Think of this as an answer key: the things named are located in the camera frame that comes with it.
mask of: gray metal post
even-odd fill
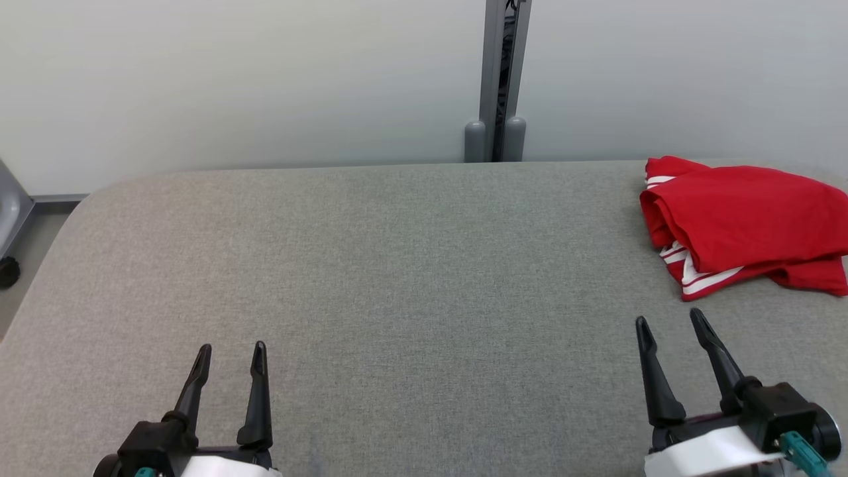
[[[483,73],[480,81],[480,121],[485,126],[483,160],[492,160],[494,121],[498,112],[500,56],[504,43],[506,0],[486,0],[486,25],[483,32]]]
[[[530,8],[533,0],[519,0],[516,10],[516,33],[512,44],[510,79],[506,93],[506,121],[504,123],[504,147],[501,160],[520,162],[524,154],[524,135],[527,122],[516,116],[518,93],[521,89],[524,48],[527,46],[527,28],[530,25]]]
[[[486,125],[482,121],[466,124],[466,162],[486,162]]]

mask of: teal connector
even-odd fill
[[[795,431],[780,436],[780,451],[810,477],[833,477],[827,461]]]
[[[136,472],[136,477],[156,477],[156,471],[150,467],[142,467]]]

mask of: white wall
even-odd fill
[[[0,6],[0,159],[29,194],[159,171],[462,160],[484,0]]]
[[[848,3],[534,0],[524,160],[773,157],[848,177]]]

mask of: white stripe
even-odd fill
[[[663,182],[671,181],[674,176],[653,176],[648,177],[644,183],[646,184],[662,184]]]
[[[698,271],[695,270],[695,263],[692,261],[692,254],[686,255],[686,262],[683,264],[683,281],[681,282],[683,286],[694,282],[698,278],[706,277],[707,275],[710,275],[710,273],[698,273]]]
[[[668,256],[669,254],[672,254],[672,253],[674,253],[678,250],[682,250],[682,249],[683,249],[683,245],[680,242],[678,242],[677,240],[675,240],[674,242],[672,242],[671,245],[663,247],[662,250],[660,250],[660,256]]]
[[[689,251],[683,250],[679,251],[676,254],[671,254],[667,257],[664,257],[662,260],[666,261],[666,263],[674,263],[675,261],[686,260],[687,258],[689,258]]]
[[[721,283],[728,278],[731,278],[733,275],[739,273],[739,270],[742,270],[744,267],[736,267],[730,270],[726,270],[724,272],[716,273],[715,275],[707,278],[702,278],[695,283],[692,283],[689,286],[683,287],[684,295],[692,295],[693,293],[698,293],[699,291],[705,289],[706,287],[711,287],[716,283]]]

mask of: gray table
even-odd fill
[[[212,171],[95,193],[0,345],[0,475],[90,473],[174,405],[205,342],[198,436],[234,443],[256,340],[285,475],[640,475],[636,316],[690,414],[719,398],[650,247],[643,166]],[[846,303],[755,279],[696,305],[744,372],[848,423]]]

